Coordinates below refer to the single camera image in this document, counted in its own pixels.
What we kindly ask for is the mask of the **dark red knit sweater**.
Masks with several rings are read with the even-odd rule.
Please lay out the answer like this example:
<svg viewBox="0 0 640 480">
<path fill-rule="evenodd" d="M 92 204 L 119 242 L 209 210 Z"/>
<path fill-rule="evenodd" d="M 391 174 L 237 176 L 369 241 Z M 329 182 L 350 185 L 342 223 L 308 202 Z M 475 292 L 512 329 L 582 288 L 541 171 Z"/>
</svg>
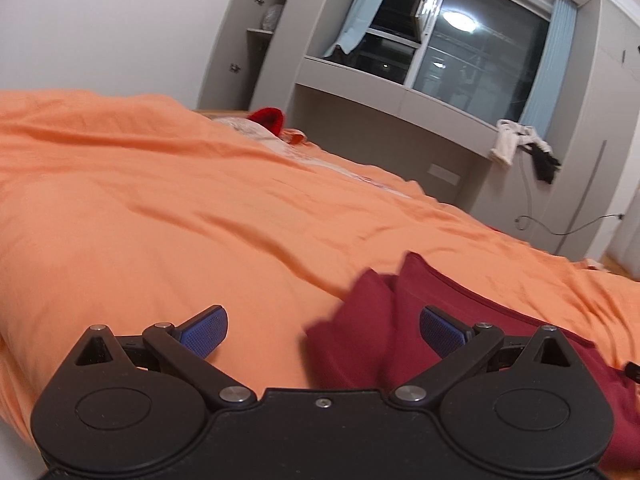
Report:
<svg viewBox="0 0 640 480">
<path fill-rule="evenodd" d="M 419 313 L 434 306 L 464 324 L 487 321 L 509 336 L 530 336 L 549 315 L 528 316 L 503 307 L 410 254 L 396 275 L 364 272 L 332 320 L 306 331 L 311 367 L 327 389 L 388 390 L 436 364 L 419 334 Z M 607 471 L 639 470 L 639 389 L 618 365 L 608 365 L 596 343 L 574 333 L 567 339 L 602 389 L 614 414 Z"/>
</svg>

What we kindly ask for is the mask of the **orange bed duvet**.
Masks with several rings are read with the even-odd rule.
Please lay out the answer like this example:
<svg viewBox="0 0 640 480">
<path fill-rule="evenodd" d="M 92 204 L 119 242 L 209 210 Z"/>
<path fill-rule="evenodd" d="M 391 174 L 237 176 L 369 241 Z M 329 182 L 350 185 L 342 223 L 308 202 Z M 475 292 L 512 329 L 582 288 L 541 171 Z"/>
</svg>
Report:
<svg viewBox="0 0 640 480">
<path fill-rule="evenodd" d="M 639 359 L 639 286 L 420 194 L 280 156 L 163 96 L 1 96 L 1 416 L 32 408 L 92 324 L 137 334 L 221 304 L 215 364 L 256 391 L 322 388 L 306 331 L 410 254 L 464 288 Z"/>
</svg>

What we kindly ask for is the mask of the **black cloth on desk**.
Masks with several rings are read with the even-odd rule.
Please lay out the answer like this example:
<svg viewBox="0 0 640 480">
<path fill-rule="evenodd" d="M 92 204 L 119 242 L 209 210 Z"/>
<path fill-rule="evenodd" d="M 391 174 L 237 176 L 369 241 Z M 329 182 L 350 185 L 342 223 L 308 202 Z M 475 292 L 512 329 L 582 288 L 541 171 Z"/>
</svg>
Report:
<svg viewBox="0 0 640 480">
<path fill-rule="evenodd" d="M 549 152 L 545 152 L 535 143 L 523 146 L 523 151 L 532 158 L 534 173 L 538 181 L 552 184 L 561 163 Z"/>
</svg>

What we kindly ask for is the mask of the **grey built-in desk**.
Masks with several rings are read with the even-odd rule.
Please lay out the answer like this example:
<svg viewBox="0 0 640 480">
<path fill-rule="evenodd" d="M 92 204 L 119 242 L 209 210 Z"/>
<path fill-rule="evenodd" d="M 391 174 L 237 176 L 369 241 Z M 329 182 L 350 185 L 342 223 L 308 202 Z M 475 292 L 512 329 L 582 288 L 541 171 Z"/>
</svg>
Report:
<svg viewBox="0 0 640 480">
<path fill-rule="evenodd" d="M 401 84 L 307 56 L 288 109 L 292 125 L 323 151 L 414 181 L 470 212 L 488 175 L 495 127 Z M 460 176 L 452 186 L 431 164 Z"/>
</svg>

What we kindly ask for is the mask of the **white cloth on desk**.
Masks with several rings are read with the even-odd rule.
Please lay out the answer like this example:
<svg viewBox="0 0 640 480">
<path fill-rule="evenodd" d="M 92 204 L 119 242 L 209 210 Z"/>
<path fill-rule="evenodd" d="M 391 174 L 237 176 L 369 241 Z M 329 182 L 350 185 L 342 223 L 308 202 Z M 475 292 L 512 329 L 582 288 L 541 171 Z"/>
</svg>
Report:
<svg viewBox="0 0 640 480">
<path fill-rule="evenodd" d="M 509 119 L 499 119 L 496 143 L 489 152 L 489 158 L 504 168 L 510 168 L 518 148 L 528 144 L 534 144 L 544 153 L 552 154 L 551 146 L 539 136 L 533 126 L 524 126 Z"/>
</svg>

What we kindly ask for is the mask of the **red hat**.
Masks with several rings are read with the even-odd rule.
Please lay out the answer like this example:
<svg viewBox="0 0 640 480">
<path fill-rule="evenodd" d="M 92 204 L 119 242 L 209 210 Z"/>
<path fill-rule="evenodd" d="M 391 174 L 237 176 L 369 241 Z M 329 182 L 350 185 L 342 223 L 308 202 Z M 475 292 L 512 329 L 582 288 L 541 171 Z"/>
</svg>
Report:
<svg viewBox="0 0 640 480">
<path fill-rule="evenodd" d="M 259 110 L 254 110 L 246 118 L 251 122 L 256 122 L 256 124 L 262 126 L 274 136 L 280 136 L 285 123 L 285 116 L 282 110 L 277 107 L 263 107 Z"/>
</svg>

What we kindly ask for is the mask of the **right light blue curtain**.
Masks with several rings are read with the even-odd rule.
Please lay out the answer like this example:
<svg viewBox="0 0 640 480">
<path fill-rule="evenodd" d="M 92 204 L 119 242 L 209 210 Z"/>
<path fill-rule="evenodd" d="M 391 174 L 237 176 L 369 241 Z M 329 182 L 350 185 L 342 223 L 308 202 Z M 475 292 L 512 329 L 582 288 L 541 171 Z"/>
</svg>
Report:
<svg viewBox="0 0 640 480">
<path fill-rule="evenodd" d="M 577 22 L 577 6 L 572 0 L 554 0 L 544 50 L 532 90 L 521 114 L 521 123 L 533 127 L 544 139 L 555 112 Z"/>
</svg>

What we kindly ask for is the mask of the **light blue curtain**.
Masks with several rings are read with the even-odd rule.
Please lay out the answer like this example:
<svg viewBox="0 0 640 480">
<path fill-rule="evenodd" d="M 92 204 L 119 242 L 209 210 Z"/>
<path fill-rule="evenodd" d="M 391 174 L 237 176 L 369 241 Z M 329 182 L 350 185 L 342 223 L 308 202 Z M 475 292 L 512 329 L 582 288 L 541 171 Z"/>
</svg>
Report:
<svg viewBox="0 0 640 480">
<path fill-rule="evenodd" d="M 577 22 L 577 6 L 572 0 L 554 0 L 544 50 L 532 90 L 521 114 L 521 123 L 533 127 L 544 139 L 555 112 Z"/>
<path fill-rule="evenodd" d="M 328 58 L 337 49 L 340 49 L 344 54 L 351 54 L 360 44 L 360 41 L 363 40 L 363 37 L 366 36 L 367 30 L 371 26 L 382 1 L 352 0 L 340 33 L 323 56 Z"/>
</svg>

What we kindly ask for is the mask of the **grey open wardrobe door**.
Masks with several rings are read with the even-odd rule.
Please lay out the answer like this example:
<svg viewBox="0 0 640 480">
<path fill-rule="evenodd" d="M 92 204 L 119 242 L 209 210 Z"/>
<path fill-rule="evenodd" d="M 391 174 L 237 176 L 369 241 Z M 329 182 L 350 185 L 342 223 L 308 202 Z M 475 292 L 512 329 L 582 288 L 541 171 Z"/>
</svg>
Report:
<svg viewBox="0 0 640 480">
<path fill-rule="evenodd" d="M 231 0 L 203 80 L 200 110 L 242 110 L 250 79 L 247 29 L 257 28 L 265 10 L 276 0 Z"/>
</svg>

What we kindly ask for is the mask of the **grey tall wardrobe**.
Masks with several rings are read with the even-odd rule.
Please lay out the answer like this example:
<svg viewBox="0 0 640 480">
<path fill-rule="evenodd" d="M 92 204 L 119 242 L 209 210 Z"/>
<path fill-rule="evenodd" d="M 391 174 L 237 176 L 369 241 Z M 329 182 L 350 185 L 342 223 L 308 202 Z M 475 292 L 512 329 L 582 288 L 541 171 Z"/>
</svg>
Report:
<svg viewBox="0 0 640 480">
<path fill-rule="evenodd" d="M 546 135 L 562 164 L 552 184 L 536 180 L 530 157 L 492 165 L 472 216 L 570 260 L 587 257 L 615 226 L 616 188 L 639 117 L 639 29 L 611 0 L 577 13 L 570 59 Z"/>
</svg>

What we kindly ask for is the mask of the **left light blue curtain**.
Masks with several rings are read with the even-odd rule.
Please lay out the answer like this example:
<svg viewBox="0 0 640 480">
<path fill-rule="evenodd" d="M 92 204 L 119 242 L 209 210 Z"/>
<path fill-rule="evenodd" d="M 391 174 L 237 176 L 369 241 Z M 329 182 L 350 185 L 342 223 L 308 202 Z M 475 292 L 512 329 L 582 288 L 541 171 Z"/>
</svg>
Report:
<svg viewBox="0 0 640 480">
<path fill-rule="evenodd" d="M 337 49 L 340 49 L 344 54 L 351 54 L 360 44 L 360 41 L 363 40 L 363 37 L 366 36 L 367 30 L 371 26 L 382 1 L 352 0 L 340 33 L 323 56 L 328 58 Z"/>
</svg>

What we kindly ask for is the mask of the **white wall socket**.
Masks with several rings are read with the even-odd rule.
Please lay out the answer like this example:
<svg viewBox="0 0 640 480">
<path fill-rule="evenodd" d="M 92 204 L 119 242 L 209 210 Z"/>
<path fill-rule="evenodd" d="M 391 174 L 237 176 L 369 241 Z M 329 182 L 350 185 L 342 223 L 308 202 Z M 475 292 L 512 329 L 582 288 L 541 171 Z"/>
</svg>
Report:
<svg viewBox="0 0 640 480">
<path fill-rule="evenodd" d="M 458 174 L 436 164 L 431 164 L 431 166 L 428 167 L 427 173 L 452 186 L 457 186 L 460 182 L 460 176 Z"/>
</svg>

